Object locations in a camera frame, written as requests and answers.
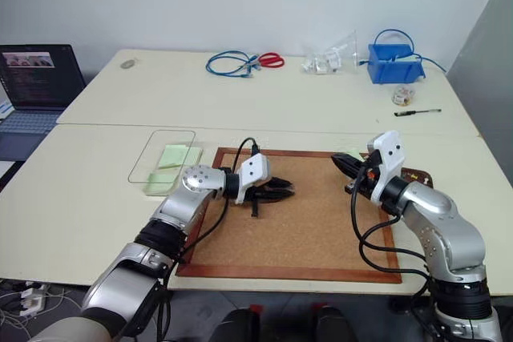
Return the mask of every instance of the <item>red scissors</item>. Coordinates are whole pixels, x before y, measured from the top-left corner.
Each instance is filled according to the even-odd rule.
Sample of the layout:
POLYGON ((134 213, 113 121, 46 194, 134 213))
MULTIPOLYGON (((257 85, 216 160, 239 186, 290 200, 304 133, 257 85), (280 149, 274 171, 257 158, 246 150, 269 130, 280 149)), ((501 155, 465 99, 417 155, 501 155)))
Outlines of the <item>red scissors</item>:
POLYGON ((283 59, 276 52, 266 52, 258 57, 258 62, 262 67, 268 68, 280 68, 285 65, 285 59, 283 59))

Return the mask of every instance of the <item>blue box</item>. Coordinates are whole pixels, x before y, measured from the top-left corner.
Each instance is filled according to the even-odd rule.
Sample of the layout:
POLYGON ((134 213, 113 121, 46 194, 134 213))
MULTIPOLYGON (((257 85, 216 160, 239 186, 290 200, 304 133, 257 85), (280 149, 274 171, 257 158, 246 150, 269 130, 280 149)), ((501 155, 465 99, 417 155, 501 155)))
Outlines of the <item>blue box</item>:
POLYGON ((413 54, 408 44, 369 44, 369 71, 372 83, 412 83, 426 77, 421 60, 397 61, 413 54))

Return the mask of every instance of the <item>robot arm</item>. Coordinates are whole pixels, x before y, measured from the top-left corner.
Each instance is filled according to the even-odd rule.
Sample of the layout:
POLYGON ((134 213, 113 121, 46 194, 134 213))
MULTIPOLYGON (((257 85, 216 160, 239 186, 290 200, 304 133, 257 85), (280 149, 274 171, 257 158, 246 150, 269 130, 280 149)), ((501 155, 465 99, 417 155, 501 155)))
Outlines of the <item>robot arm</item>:
POLYGON ((60 320, 30 341, 104 342, 140 334, 167 291, 161 280, 175 266, 208 201, 226 197, 243 203, 248 188, 269 179, 269 161, 260 153, 236 174, 206 166, 185 170, 179 187, 91 286, 80 316, 60 320))
POLYGON ((401 178, 404 153, 398 132, 379 135, 367 147, 370 156, 364 163, 347 154, 334 155, 333 161, 351 178, 357 178, 364 167, 358 192, 389 214, 401 216, 417 236, 430 273, 440 333, 447 340, 502 341, 478 230, 458 213, 447 195, 401 178))

